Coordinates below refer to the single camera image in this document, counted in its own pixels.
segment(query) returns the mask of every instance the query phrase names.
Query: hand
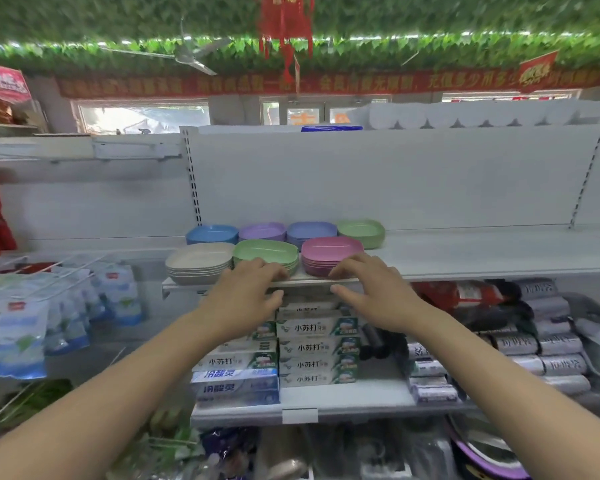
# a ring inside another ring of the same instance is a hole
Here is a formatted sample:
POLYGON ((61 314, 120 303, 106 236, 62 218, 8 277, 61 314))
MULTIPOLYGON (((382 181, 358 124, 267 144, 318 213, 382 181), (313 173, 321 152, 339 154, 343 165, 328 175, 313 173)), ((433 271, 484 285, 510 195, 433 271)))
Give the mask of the hand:
POLYGON ((365 294, 342 285, 332 285, 331 291, 376 327, 417 335, 432 315, 440 312, 422 300, 396 268, 387 266, 379 257, 356 254, 339 263, 329 277, 341 280, 351 275, 360 280, 365 294))
POLYGON ((225 269, 194 312, 196 320, 209 326, 219 344, 250 334, 282 305, 282 290, 265 297, 276 279, 288 279, 284 266, 260 258, 225 269))

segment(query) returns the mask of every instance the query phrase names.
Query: left hand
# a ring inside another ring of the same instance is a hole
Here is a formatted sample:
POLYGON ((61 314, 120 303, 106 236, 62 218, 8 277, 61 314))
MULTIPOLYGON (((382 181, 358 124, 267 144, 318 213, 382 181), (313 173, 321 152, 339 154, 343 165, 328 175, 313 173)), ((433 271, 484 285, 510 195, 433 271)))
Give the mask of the left hand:
POLYGON ((224 270, 194 312, 195 319, 208 327, 219 344, 250 334, 282 305, 282 290, 265 297, 271 282, 288 277, 281 264, 266 264, 261 258, 241 261, 234 270, 224 270))

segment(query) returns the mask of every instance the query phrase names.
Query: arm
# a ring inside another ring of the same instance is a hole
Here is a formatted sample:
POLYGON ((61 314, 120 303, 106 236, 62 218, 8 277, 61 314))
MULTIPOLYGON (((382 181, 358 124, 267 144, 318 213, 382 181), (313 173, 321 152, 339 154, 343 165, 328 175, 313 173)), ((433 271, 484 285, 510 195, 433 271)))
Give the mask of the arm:
POLYGON ((226 270, 197 310, 1 438, 0 479, 101 479, 171 386, 280 306, 265 292, 286 275, 262 260, 226 270))
POLYGON ((365 294, 332 291, 369 322, 414 336, 498 428, 536 480, 600 479, 600 419, 419 298, 395 268, 357 255, 332 271, 354 274, 365 294))

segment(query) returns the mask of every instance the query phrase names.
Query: ceiling fan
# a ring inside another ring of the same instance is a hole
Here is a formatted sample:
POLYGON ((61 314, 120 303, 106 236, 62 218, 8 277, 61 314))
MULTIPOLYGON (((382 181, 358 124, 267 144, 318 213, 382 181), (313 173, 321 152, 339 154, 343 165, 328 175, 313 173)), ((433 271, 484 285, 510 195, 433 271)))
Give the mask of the ceiling fan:
POLYGON ((163 59, 174 59, 177 63, 186 64, 195 69, 198 69, 200 72, 204 72, 205 74, 216 75, 216 72, 212 71, 211 69, 209 69, 209 67, 199 62, 198 57, 204 57, 205 55, 210 54, 214 50, 225 47, 229 45, 233 40, 229 37, 224 37, 213 40, 212 42, 201 47, 189 47, 187 46, 187 42, 184 37, 182 20, 180 21, 180 32, 182 34, 182 43, 176 44, 176 48, 173 51, 173 55, 155 54, 153 52, 135 52, 133 50, 120 50, 117 48, 107 47, 102 47, 102 49, 108 50, 110 52, 119 52, 120 54, 145 55, 147 57, 161 57, 163 59))

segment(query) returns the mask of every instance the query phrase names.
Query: artificial ivy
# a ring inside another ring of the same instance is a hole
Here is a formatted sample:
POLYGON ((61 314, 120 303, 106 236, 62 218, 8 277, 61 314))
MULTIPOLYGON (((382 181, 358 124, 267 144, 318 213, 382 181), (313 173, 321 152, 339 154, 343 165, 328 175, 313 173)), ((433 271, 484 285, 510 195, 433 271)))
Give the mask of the artificial ivy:
MULTIPOLYGON (((0 42, 257 36, 256 0, 0 0, 0 42)), ((315 0, 316 35, 600 34, 600 0, 315 0)))
MULTIPOLYGON (((208 39, 195 39, 204 45, 208 39)), ((170 54, 176 40, 150 40, 112 48, 170 54)), ((336 39, 315 43, 307 55, 307 41, 294 41, 303 72, 371 72, 374 70, 423 70, 446 68, 513 67, 525 60, 559 50, 557 64, 563 68, 600 67, 600 36, 556 36, 482 33, 471 36, 449 34, 419 38, 373 40, 336 39)), ((227 47, 209 54, 202 62, 220 74, 273 72, 283 67, 274 42, 266 59, 256 39, 235 39, 227 47)), ((0 65, 27 74, 84 77, 88 74, 124 77, 133 75, 181 75, 194 71, 189 66, 160 57, 126 55, 105 51, 97 43, 0 45, 0 65)))

